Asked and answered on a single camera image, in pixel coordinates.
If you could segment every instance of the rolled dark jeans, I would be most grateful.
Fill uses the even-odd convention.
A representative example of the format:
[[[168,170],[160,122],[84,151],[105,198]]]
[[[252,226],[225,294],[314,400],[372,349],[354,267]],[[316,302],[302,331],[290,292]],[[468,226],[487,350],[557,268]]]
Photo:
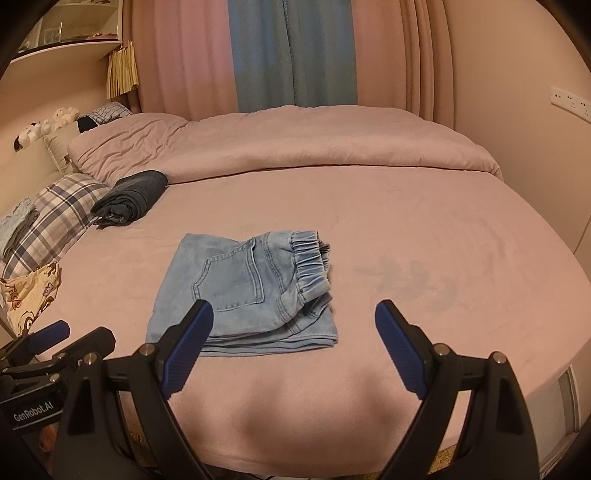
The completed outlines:
[[[125,226],[142,218],[164,193],[168,178],[156,170],[146,170],[115,183],[113,189],[94,204],[91,213],[99,217],[99,228]]]

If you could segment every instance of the white teddy bear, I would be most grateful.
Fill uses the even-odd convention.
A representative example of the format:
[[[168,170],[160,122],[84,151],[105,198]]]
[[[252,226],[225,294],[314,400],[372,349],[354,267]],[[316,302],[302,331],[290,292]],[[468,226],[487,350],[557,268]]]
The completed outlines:
[[[19,150],[18,145],[21,148],[27,148],[35,140],[45,135],[49,135],[62,127],[66,127],[78,120],[80,111],[71,106],[68,108],[58,108],[51,118],[46,118],[39,124],[30,124],[22,129],[18,138],[14,143],[14,150]]]
[[[57,123],[55,123],[53,118],[46,118],[41,122],[41,136],[45,137],[49,135],[51,132],[55,132],[59,127]]]
[[[22,148],[27,148],[35,140],[41,137],[41,124],[30,124],[22,129],[18,136],[18,143]]]
[[[80,111],[75,107],[58,108],[53,114],[53,121],[58,128],[62,128],[78,120],[79,115]]]

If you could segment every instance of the elastic waistband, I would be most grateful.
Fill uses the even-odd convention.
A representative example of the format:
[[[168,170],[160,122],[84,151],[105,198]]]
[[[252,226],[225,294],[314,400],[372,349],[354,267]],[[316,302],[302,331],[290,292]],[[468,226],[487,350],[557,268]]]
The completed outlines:
[[[290,238],[295,262],[295,278],[302,306],[328,290],[326,274],[329,269],[330,245],[318,237],[318,232],[293,232]]]

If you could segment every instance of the electrical outlet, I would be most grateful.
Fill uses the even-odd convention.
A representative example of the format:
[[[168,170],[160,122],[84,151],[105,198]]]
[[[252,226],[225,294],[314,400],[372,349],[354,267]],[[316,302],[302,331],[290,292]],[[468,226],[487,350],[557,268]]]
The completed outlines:
[[[574,93],[550,86],[550,103],[574,113],[591,123],[591,102]]]

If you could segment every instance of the blue gripper pad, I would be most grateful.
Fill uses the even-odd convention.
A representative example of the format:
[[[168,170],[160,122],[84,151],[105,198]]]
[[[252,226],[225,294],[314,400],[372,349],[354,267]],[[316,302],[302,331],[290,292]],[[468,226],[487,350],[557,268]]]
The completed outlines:
[[[425,399],[433,368],[431,342],[419,327],[408,324],[390,300],[376,306],[375,326],[406,389]]]
[[[165,400],[183,389],[212,327],[212,306],[198,300],[183,321],[169,327],[158,341],[156,369]]]
[[[27,348],[33,355],[39,355],[70,336],[70,326],[58,320],[44,329],[27,336]]]

